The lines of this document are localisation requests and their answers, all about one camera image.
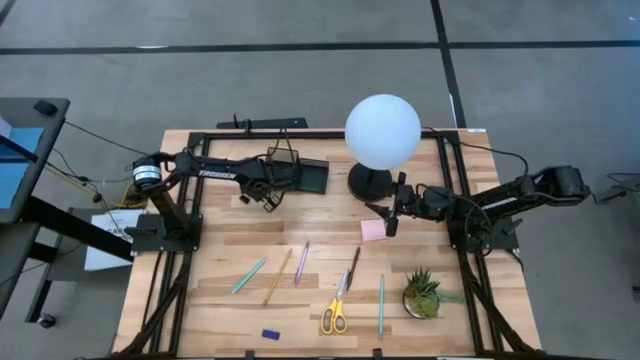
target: pen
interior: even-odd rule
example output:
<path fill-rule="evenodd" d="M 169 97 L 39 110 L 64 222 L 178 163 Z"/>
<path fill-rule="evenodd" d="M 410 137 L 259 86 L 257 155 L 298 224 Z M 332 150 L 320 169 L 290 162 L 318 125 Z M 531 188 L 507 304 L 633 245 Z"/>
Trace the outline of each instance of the pen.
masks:
<path fill-rule="evenodd" d="M 254 266 L 253 269 L 251 269 L 251 271 L 249 271 L 247 276 L 245 276 L 244 279 L 240 280 L 240 282 L 233 287 L 233 290 L 231 290 L 231 293 L 232 294 L 237 293 L 238 290 L 240 290 L 240 288 L 242 288 L 244 284 L 246 284 L 247 281 L 249 281 L 249 279 L 251 279 L 251 277 L 258 272 L 258 270 L 260 270 L 260 268 L 262 267 L 262 265 L 264 265 L 266 261 L 267 261 L 267 258 L 262 258 L 262 260 L 260 260 L 260 262 L 257 263 L 256 266 Z"/>
<path fill-rule="evenodd" d="M 273 279 L 273 282 L 271 283 L 271 289 L 269 289 L 269 292 L 267 293 L 267 296 L 264 298 L 262 305 L 267 305 L 267 303 L 269 302 L 269 299 L 271 299 L 271 294 L 273 294 L 273 290 L 275 290 L 276 286 L 278 285 L 278 280 L 280 280 L 280 276 L 284 271 L 285 265 L 287 265 L 287 261 L 289 261 L 289 257 L 291 256 L 292 251 L 293 249 L 289 249 L 289 251 L 287 252 L 287 256 L 284 257 L 284 261 L 282 261 L 282 265 L 280 265 L 280 271 L 278 271 L 278 275 L 276 275 L 275 279 Z"/>
<path fill-rule="evenodd" d="M 384 332 L 384 275 L 380 275 L 380 319 L 378 323 L 378 339 L 382 341 L 382 333 Z"/>
<path fill-rule="evenodd" d="M 356 250 L 356 256 L 353 257 L 353 264 L 351 264 L 351 270 L 349 270 L 349 278 L 347 279 L 347 291 L 351 287 L 351 280 L 353 280 L 353 273 L 356 270 L 356 263 L 358 263 L 358 258 L 360 257 L 360 246 L 358 246 L 358 250 Z"/>
<path fill-rule="evenodd" d="M 307 253 L 309 253 L 309 242 L 304 246 L 304 251 L 302 252 L 302 259 L 300 259 L 300 265 L 298 266 L 298 272 L 296 272 L 296 286 L 300 282 L 300 276 L 302 276 L 302 268 L 304 267 L 304 262 L 307 260 Z"/>

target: white globe lamp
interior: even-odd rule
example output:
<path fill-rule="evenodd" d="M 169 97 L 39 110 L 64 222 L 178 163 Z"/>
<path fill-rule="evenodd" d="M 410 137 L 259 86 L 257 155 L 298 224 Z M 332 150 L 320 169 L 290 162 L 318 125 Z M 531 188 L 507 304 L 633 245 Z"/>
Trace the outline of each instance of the white globe lamp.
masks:
<path fill-rule="evenodd" d="M 356 105 L 345 126 L 347 147 L 358 160 L 349 171 L 351 194 L 365 202 L 387 196 L 393 183 L 389 169 L 413 156 L 421 134 L 418 114 L 395 95 L 373 95 Z"/>

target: yellow scissors handle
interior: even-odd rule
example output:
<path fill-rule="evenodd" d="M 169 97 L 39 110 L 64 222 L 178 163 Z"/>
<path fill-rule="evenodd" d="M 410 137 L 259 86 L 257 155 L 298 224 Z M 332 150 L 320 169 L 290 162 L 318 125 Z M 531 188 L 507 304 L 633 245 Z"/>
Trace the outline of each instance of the yellow scissors handle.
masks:
<path fill-rule="evenodd" d="M 334 298 L 331 305 L 322 310 L 322 316 L 320 317 L 320 329 L 325 335 L 329 335 L 333 332 L 333 314 L 338 307 L 338 301 Z"/>
<path fill-rule="evenodd" d="M 336 310 L 333 313 L 333 329 L 338 333 L 342 334 L 347 330 L 347 318 L 342 315 L 342 300 L 337 302 Z"/>

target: black floor stripe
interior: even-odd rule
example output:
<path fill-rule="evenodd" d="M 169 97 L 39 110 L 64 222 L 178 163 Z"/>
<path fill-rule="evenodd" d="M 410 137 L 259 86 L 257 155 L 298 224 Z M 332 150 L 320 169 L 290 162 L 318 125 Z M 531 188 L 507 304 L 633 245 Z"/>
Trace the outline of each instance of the black floor stripe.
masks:
<path fill-rule="evenodd" d="M 4 20 L 9 15 L 9 11 L 11 11 L 11 8 L 15 3 L 16 3 L 16 0 L 7 0 L 7 3 L 4 4 L 4 6 L 2 7 L 2 10 L 0 10 L 0 27 L 4 23 Z"/>
<path fill-rule="evenodd" d="M 353 42 L 256 45 L 119 46 L 65 48 L 2 48 L 0 55 L 177 54 L 267 51 L 419 50 L 437 49 L 435 42 Z"/>
<path fill-rule="evenodd" d="M 451 49 L 581 49 L 640 47 L 640 40 L 450 42 Z"/>
<path fill-rule="evenodd" d="M 438 0 L 431 0 L 431 8 L 433 9 L 433 18 L 436 24 L 436 31 L 438 32 L 440 55 L 442 55 L 444 76 L 447 80 L 447 88 L 449 89 L 455 126 L 458 128 L 466 128 L 467 120 L 464 117 L 464 110 L 462 109 L 460 90 L 458 88 L 458 81 L 456 80 L 456 72 L 453 69 L 453 60 L 451 59 L 451 51 L 449 50 L 449 41 L 447 40 L 447 32 L 444 27 L 444 19 L 442 17 L 440 2 Z"/>

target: scissor blade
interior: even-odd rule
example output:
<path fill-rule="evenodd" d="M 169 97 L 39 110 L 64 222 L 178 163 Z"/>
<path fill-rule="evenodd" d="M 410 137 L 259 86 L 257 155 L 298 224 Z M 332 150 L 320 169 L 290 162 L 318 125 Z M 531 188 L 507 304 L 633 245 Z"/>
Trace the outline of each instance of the scissor blade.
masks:
<path fill-rule="evenodd" d="M 345 291 L 347 291 L 347 278 L 349 278 L 349 269 L 347 269 L 344 272 L 344 275 L 342 275 L 340 286 L 338 286 L 338 293 L 336 294 L 336 299 L 338 301 L 342 300 L 342 298 L 344 297 Z"/>

